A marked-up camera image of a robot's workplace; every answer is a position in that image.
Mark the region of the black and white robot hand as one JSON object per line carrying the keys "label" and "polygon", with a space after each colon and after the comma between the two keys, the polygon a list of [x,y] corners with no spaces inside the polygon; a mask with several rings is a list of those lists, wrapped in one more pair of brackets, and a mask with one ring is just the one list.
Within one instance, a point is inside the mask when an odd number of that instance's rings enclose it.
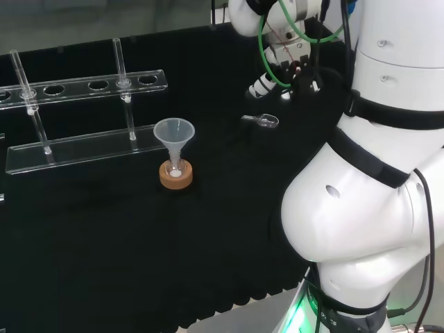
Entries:
{"label": "black and white robot hand", "polygon": [[289,101],[317,93],[321,80],[310,66],[310,55],[310,44],[301,39],[268,46],[261,43],[259,65],[262,72],[246,90],[246,98],[260,100],[276,93],[281,99]]}

